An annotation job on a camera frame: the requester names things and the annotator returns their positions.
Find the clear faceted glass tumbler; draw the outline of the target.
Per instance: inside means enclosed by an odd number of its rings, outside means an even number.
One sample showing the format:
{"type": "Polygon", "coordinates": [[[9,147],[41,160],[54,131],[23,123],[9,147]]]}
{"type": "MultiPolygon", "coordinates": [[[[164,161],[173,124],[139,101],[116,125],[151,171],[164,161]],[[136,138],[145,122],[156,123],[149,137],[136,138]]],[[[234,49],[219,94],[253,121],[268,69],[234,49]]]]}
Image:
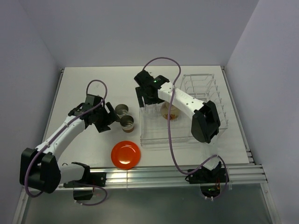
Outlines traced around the clear faceted glass tumbler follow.
{"type": "Polygon", "coordinates": [[[157,119],[160,116],[159,104],[145,105],[144,114],[149,119],[157,119]]]}

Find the steel cup brown base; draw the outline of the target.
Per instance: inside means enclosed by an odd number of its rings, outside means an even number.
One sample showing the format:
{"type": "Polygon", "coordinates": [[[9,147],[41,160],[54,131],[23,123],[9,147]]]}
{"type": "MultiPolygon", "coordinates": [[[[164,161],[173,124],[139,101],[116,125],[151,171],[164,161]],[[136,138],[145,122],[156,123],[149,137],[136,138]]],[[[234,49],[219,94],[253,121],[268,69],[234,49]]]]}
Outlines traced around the steel cup brown base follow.
{"type": "Polygon", "coordinates": [[[120,119],[120,125],[122,130],[126,133],[130,133],[134,130],[134,119],[130,115],[125,115],[120,119]]]}

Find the white ceramic bowl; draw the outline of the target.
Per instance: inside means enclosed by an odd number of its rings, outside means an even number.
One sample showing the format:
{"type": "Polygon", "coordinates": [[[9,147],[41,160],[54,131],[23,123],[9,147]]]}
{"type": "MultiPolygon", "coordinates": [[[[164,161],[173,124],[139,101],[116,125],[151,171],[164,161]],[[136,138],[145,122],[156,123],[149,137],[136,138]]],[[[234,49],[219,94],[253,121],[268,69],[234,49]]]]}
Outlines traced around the white ceramic bowl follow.
{"type": "Polygon", "coordinates": [[[160,114],[164,119],[168,119],[168,116],[170,117],[170,120],[176,120],[180,116],[180,110],[175,106],[170,106],[168,102],[163,102],[160,114]]]}

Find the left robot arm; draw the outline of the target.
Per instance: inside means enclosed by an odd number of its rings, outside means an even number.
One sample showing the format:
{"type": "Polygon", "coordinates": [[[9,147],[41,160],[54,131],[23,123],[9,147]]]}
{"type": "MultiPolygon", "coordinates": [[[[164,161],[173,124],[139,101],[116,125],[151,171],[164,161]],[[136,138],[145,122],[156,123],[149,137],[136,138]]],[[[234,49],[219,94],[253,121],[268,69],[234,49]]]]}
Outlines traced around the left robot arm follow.
{"type": "Polygon", "coordinates": [[[90,183],[90,166],[72,162],[63,167],[58,160],[72,141],[89,126],[99,133],[109,131],[110,125],[119,117],[110,102],[88,94],[85,102],[69,111],[63,124],[43,143],[26,148],[21,154],[20,184],[26,190],[33,188],[52,193],[60,185],[76,182],[79,186],[90,183]]]}

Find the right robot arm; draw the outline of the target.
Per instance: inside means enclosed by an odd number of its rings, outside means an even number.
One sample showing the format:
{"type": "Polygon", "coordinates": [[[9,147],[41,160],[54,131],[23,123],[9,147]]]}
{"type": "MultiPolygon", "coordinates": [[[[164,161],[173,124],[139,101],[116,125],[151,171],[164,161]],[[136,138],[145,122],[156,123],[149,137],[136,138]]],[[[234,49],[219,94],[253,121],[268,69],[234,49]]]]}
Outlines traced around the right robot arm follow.
{"type": "Polygon", "coordinates": [[[221,125],[217,107],[211,100],[204,102],[175,87],[164,76],[151,76],[146,70],[140,71],[134,80],[138,84],[135,91],[140,107],[161,102],[175,106],[191,120],[191,134],[200,143],[211,144],[219,133],[221,125]]]}

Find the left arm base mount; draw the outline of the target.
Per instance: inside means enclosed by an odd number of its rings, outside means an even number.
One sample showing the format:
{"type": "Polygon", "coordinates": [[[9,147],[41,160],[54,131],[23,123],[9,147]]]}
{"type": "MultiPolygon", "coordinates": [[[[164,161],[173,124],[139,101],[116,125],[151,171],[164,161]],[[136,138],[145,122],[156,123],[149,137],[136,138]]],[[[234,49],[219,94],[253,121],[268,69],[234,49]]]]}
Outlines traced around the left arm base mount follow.
{"type": "Polygon", "coordinates": [[[64,188],[73,188],[73,199],[75,203],[82,206],[95,206],[103,203],[108,196],[108,192],[104,189],[107,179],[106,172],[92,172],[86,178],[80,181],[71,181],[63,184],[64,188]],[[88,203],[94,196],[96,189],[103,191],[103,198],[96,203],[88,203]]]}

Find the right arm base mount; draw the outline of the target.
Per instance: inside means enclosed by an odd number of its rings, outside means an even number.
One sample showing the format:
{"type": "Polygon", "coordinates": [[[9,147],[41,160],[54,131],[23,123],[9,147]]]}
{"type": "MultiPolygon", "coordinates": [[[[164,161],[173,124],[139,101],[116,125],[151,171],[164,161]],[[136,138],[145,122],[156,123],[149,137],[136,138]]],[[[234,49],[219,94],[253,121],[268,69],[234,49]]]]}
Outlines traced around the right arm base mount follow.
{"type": "Polygon", "coordinates": [[[229,176],[225,168],[220,167],[208,170],[203,167],[195,173],[187,175],[185,180],[189,184],[199,184],[204,199],[210,199],[212,201],[221,194],[222,190],[226,189],[229,176]]]}

